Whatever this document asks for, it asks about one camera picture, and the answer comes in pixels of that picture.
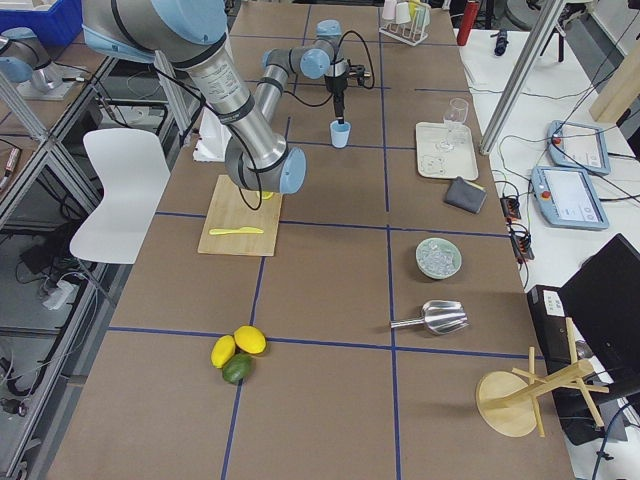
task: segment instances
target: wooden mug tree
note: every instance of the wooden mug tree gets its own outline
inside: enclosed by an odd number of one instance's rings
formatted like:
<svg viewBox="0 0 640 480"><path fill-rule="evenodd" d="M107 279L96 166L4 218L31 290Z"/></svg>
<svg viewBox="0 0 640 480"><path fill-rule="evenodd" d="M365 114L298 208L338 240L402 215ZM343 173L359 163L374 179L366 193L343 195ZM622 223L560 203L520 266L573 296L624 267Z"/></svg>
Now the wooden mug tree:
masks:
<svg viewBox="0 0 640 480"><path fill-rule="evenodd" d="M476 404L491 428L508 437L522 437L537 426L540 436L544 437L538 397L556 388L580 390L596 425L604 426L589 392L607 393L609 389L584 382L584 377L593 373L593 366L589 360L578 360L573 321L567 317L566 322L570 365L546 377L536 375L535 348L529 347L528 372L513 368L511 372L491 372L482 377L476 388Z"/></svg>

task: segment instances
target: red bottle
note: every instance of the red bottle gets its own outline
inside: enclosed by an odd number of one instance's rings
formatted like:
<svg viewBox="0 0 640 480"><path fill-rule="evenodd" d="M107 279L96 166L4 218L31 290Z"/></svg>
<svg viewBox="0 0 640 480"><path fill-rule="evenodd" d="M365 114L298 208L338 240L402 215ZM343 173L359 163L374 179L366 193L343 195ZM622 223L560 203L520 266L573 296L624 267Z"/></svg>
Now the red bottle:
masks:
<svg viewBox="0 0 640 480"><path fill-rule="evenodd" d="M461 47L467 44L469 33L473 24L476 22L478 16L478 10L480 10L480 2L476 0L468 0L467 5L464 7L464 13L462 15L462 22L460 23L460 29L458 30L458 45Z"/></svg>

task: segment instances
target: blue framed tablet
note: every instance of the blue framed tablet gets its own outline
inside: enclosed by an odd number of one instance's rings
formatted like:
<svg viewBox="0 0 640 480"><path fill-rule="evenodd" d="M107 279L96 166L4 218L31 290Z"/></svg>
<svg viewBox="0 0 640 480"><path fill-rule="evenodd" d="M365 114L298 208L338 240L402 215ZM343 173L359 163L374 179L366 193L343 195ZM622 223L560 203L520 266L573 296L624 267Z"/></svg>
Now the blue framed tablet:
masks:
<svg viewBox="0 0 640 480"><path fill-rule="evenodd" d="M549 153L556 165L569 168L585 167L588 171L601 175L611 173L602 128L554 120L549 125L548 136Z"/></svg>
<svg viewBox="0 0 640 480"><path fill-rule="evenodd" d="M534 167L531 184L540 211L551 226L583 230L609 228L609 220L586 170Z"/></svg>

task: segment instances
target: white chair seat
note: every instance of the white chair seat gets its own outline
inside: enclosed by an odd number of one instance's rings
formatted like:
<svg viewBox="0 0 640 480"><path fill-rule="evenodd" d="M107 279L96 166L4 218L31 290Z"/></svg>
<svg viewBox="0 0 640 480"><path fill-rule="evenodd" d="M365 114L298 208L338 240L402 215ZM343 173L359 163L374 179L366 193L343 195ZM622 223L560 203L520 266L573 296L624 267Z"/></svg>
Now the white chair seat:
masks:
<svg viewBox="0 0 640 480"><path fill-rule="evenodd" d="M133 264L169 179L160 140L144 130L113 128L89 132L83 141L104 197L70 251L81 260Z"/></svg>

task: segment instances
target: wooden cutting board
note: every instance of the wooden cutting board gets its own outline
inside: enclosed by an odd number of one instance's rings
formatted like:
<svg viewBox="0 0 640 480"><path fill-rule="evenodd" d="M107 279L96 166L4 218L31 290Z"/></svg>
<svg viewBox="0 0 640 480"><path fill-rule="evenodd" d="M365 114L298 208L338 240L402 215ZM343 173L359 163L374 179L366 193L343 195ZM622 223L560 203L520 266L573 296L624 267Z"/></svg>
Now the wooden cutting board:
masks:
<svg viewBox="0 0 640 480"><path fill-rule="evenodd" d="M257 192L242 190L252 206L257 206ZM282 195L275 193L262 200L259 210L253 211L242 200L238 187L228 175L220 175L211 197L207 219L200 235L198 253L222 255L251 255L272 257L276 249ZM234 233L210 235L213 228L256 227L264 233Z"/></svg>

